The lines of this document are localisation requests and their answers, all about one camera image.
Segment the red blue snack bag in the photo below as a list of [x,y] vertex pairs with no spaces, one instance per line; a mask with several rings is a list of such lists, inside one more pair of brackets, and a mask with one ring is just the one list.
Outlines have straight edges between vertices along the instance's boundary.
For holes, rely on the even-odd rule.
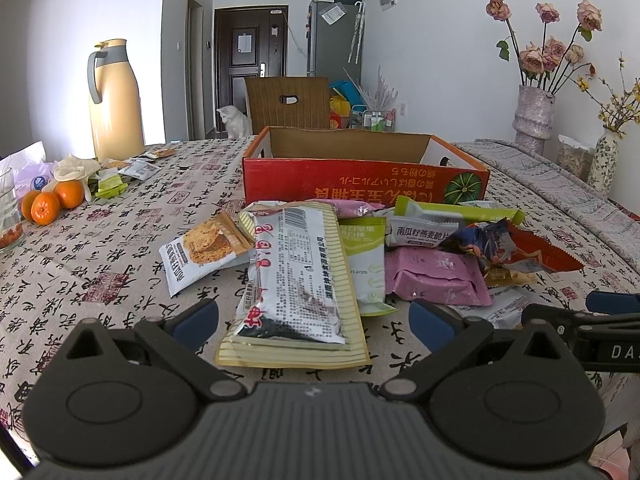
[[458,229],[438,247],[446,252],[475,256],[484,271],[505,268],[521,273],[563,273],[584,265],[548,240],[521,230],[506,219],[480,222]]

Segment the pink snack pack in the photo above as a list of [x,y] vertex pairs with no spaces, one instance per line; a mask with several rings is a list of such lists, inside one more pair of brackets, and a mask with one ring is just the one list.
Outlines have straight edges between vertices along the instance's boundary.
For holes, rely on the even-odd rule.
[[492,303],[476,257],[423,247],[386,252],[385,291],[405,301],[470,307]]
[[368,203],[363,200],[337,200],[336,198],[324,200],[323,198],[315,198],[314,201],[330,205],[339,219],[362,218],[385,208],[383,204]]

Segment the white pork floss snack pack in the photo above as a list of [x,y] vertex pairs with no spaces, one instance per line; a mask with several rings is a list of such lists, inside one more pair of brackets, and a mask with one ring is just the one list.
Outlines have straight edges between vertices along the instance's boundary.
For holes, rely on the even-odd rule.
[[158,250],[169,296],[177,296],[214,271],[233,263],[243,263],[252,248],[250,241],[224,211],[194,226]]

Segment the long striped sesame snack pack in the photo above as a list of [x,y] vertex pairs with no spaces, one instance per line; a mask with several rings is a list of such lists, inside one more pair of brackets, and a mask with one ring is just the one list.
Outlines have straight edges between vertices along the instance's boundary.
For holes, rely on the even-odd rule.
[[239,222],[254,250],[217,365],[344,370],[369,364],[334,209],[318,202],[253,204]]

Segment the long green snack bar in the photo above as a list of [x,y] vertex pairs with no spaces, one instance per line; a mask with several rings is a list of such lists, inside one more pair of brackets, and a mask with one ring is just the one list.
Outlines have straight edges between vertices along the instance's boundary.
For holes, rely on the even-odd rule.
[[525,220],[524,212],[518,209],[421,203],[403,195],[396,200],[394,214],[398,217],[436,222],[457,222],[460,226],[477,222],[497,222],[503,219],[510,221],[514,226],[519,226]]

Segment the white oat crisp pack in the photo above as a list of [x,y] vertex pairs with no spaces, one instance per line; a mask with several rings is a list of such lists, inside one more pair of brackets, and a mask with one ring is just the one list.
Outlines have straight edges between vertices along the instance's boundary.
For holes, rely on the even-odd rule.
[[386,222],[387,247],[437,247],[459,229],[457,222],[391,216]]

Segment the folded grey blanket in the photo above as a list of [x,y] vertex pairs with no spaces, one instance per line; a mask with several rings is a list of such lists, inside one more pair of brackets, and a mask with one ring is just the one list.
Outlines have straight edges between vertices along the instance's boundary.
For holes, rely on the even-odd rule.
[[639,222],[574,174],[512,142],[477,139],[454,144],[537,193],[639,269]]

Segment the yellow flower branches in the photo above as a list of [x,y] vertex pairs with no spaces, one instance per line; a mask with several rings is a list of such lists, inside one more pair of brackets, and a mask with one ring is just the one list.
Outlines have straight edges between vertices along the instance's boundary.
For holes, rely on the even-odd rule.
[[600,77],[593,64],[572,79],[573,84],[598,106],[598,119],[604,130],[619,139],[631,125],[639,125],[639,78],[626,75],[627,60],[623,53],[617,58],[620,86]]

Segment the pink ribbed vase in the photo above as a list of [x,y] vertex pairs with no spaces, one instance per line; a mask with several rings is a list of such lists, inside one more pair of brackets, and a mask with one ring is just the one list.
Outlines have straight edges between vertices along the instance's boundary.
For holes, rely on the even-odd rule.
[[515,143],[538,155],[552,137],[555,96],[533,86],[518,89],[518,105],[512,127]]

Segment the orange tangerine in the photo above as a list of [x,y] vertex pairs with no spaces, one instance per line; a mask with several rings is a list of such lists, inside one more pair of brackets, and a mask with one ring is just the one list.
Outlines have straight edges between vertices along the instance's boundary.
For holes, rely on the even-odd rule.
[[77,180],[58,182],[53,193],[63,209],[74,209],[85,200],[84,186]]
[[53,192],[40,192],[35,196],[29,212],[32,221],[40,226],[47,226],[58,218],[61,204]]

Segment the small green packet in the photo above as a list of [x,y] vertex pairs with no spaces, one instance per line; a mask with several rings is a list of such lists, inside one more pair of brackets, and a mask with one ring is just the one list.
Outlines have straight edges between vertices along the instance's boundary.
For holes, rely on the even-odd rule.
[[89,178],[89,190],[93,197],[112,198],[119,196],[128,188],[116,168],[98,171]]

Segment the red cardboard box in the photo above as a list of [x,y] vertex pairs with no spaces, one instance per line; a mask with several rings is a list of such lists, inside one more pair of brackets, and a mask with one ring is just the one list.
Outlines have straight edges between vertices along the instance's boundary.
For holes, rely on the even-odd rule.
[[361,200],[393,206],[399,196],[457,205],[481,200],[490,171],[438,136],[359,129],[266,127],[243,155],[247,203]]

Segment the beige thermos jug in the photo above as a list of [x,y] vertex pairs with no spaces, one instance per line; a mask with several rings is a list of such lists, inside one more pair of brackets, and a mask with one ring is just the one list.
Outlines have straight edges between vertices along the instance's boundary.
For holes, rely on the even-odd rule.
[[93,148],[99,162],[124,160],[144,151],[139,87],[131,68],[127,40],[96,45],[87,64]]

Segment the dark brown door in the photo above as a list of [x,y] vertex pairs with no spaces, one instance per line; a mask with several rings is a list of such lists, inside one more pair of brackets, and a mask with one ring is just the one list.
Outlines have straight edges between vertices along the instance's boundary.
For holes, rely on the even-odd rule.
[[224,131],[224,123],[218,108],[233,105],[247,114],[246,78],[286,75],[287,18],[287,6],[215,10],[214,113],[219,131]]

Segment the grey refrigerator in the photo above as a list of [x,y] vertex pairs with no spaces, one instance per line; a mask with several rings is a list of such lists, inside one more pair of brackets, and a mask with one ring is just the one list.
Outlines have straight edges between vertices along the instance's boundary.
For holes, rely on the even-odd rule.
[[362,0],[311,0],[306,75],[324,77],[330,84],[347,76],[359,82],[363,27]]

